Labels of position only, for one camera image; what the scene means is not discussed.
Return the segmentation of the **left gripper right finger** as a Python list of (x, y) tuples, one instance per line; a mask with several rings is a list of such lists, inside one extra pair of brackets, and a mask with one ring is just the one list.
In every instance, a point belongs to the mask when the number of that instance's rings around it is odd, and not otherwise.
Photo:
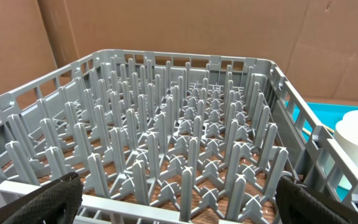
[(358, 212), (288, 175), (278, 181), (275, 199), (284, 224), (358, 224)]

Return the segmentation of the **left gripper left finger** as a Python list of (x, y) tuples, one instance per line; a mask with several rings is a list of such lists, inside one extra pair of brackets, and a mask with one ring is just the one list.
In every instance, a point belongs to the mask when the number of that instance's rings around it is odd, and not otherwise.
[(0, 208), (0, 224), (73, 223), (82, 203), (83, 183), (76, 172)]

